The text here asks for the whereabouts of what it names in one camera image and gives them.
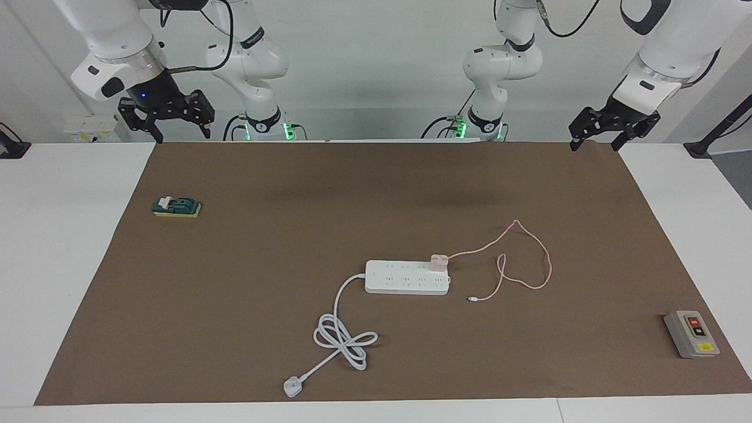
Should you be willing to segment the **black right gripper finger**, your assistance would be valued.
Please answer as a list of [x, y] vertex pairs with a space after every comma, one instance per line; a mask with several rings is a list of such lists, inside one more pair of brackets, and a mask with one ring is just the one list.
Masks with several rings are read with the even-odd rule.
[[118, 111], [124, 123], [131, 131], [147, 132], [150, 134], [156, 143], [163, 142], [163, 134], [156, 126], [156, 119], [152, 115], [147, 115], [145, 118], [139, 117], [136, 113], [135, 101], [129, 98], [120, 98], [118, 102]]
[[209, 99], [201, 91], [195, 89], [188, 96], [185, 96], [186, 108], [185, 118], [187, 121], [196, 124], [202, 132], [205, 139], [210, 137], [210, 126], [215, 119], [215, 109], [210, 104]]

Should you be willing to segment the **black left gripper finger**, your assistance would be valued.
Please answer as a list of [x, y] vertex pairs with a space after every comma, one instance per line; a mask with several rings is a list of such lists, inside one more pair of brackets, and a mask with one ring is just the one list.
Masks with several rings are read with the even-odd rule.
[[618, 136], [612, 140], [612, 150], [618, 152], [627, 142], [635, 137], [646, 137], [660, 121], [660, 113], [652, 113], [647, 118], [633, 123], [620, 123], [617, 127]]
[[577, 152], [588, 137], [598, 136], [603, 132], [603, 117], [601, 110], [594, 110], [592, 107], [585, 107], [578, 113], [568, 126], [572, 137], [569, 143], [572, 152]]

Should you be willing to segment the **white power strip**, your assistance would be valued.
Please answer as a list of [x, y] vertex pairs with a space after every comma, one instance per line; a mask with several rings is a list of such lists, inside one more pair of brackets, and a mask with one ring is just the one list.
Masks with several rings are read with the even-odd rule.
[[430, 270], [427, 261], [369, 260], [365, 265], [369, 294], [443, 296], [450, 283], [448, 270]]

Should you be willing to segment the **black angled stand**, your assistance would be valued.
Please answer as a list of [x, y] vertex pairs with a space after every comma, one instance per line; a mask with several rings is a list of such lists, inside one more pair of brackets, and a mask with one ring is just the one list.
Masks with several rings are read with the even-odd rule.
[[735, 107], [717, 126], [706, 134], [700, 141], [687, 142], [683, 146], [688, 154], [699, 160], [711, 160], [709, 148], [722, 137], [738, 131], [752, 120], [752, 93]]

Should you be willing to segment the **brown table mat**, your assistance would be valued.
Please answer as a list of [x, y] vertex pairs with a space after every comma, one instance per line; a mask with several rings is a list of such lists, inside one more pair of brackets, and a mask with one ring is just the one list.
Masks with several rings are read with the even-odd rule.
[[[157, 217], [163, 196], [202, 204]], [[368, 260], [449, 262], [443, 296], [344, 289], [378, 333], [298, 401], [752, 392], [626, 164], [564, 143], [169, 143], [154, 148], [36, 404], [284, 401]], [[720, 349], [679, 356], [698, 311]]]

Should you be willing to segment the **white wall socket box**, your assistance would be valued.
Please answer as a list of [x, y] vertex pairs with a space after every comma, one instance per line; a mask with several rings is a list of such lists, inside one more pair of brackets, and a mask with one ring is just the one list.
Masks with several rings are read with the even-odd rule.
[[63, 132], [70, 142], [121, 143], [131, 141], [121, 118], [115, 115], [92, 115], [67, 118]]

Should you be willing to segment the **green knife switch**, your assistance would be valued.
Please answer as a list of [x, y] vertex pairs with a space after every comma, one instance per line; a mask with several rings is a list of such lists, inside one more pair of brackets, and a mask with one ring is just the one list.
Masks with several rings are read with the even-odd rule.
[[177, 219], [195, 219], [199, 216], [202, 204], [188, 196], [163, 196], [151, 206], [151, 212], [157, 217], [176, 217]]

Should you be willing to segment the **grey push-button switch box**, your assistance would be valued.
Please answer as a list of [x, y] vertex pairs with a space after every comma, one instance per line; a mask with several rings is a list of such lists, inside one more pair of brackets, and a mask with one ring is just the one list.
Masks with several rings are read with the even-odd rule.
[[671, 311], [663, 316], [663, 321], [682, 358], [711, 358], [720, 354], [714, 337], [698, 311]]

